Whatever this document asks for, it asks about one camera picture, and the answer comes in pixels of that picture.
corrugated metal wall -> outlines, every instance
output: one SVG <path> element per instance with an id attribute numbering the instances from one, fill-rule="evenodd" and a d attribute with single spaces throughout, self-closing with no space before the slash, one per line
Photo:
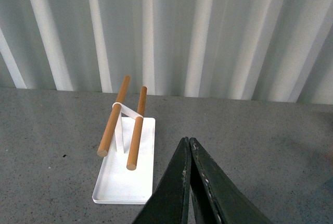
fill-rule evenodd
<path id="1" fill-rule="evenodd" d="M 333 104 L 333 0 L 0 0 L 0 86 Z"/>

wooden rod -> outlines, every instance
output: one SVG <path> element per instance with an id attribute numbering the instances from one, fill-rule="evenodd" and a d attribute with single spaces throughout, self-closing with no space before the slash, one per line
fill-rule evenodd
<path id="1" fill-rule="evenodd" d="M 130 77 L 125 76 L 123 83 L 121 84 L 116 102 L 117 103 L 124 103 L 126 92 L 127 92 L 127 87 L 129 86 L 130 83 Z M 102 137 L 102 140 L 100 141 L 100 145 L 97 151 L 97 154 L 100 157 L 105 157 L 108 155 L 111 140 L 114 134 L 114 130 L 117 125 L 118 117 L 121 111 L 121 106 L 119 104 L 115 104 L 113 106 L 113 109 L 111 111 L 108 123 L 106 124 L 105 131 Z"/>
<path id="2" fill-rule="evenodd" d="M 144 116 L 144 113 L 145 113 L 146 97 L 147 97 L 147 88 L 142 87 L 141 92 L 140 92 L 139 104 L 137 107 L 137 112 L 142 116 Z M 127 160 L 127 166 L 126 166 L 126 168 L 128 170 L 136 169 L 143 123 L 144 123 L 144 119 L 142 117 L 137 117 L 135 119 L 135 125 L 134 125 L 134 130 L 133 130 L 133 135 L 132 135 L 129 158 Z"/>

white tray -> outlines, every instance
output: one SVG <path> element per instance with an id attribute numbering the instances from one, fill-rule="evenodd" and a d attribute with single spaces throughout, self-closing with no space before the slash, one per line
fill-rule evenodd
<path id="1" fill-rule="evenodd" d="M 117 152 L 113 135 L 104 157 L 93 200 L 98 204 L 145 204 L 152 194 L 155 119 L 144 118 L 137 168 L 126 168 L 135 120 L 122 117 L 124 152 Z"/>

gray floor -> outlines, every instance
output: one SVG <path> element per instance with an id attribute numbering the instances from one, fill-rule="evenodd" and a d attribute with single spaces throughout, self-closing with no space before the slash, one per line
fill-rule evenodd
<path id="1" fill-rule="evenodd" d="M 133 221 L 142 206 L 92 201 L 115 98 L 0 89 L 0 223 Z M 149 96 L 146 116 L 156 119 L 154 189 L 194 136 L 273 223 L 333 223 L 333 106 Z"/>

white stand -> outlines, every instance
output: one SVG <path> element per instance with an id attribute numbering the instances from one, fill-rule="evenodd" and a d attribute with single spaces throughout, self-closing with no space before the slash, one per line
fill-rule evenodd
<path id="1" fill-rule="evenodd" d="M 144 118 L 137 167 L 126 168 L 137 112 L 121 103 L 109 153 L 104 157 L 95 185 L 93 200 L 99 204 L 145 204 L 152 194 L 155 119 Z"/>

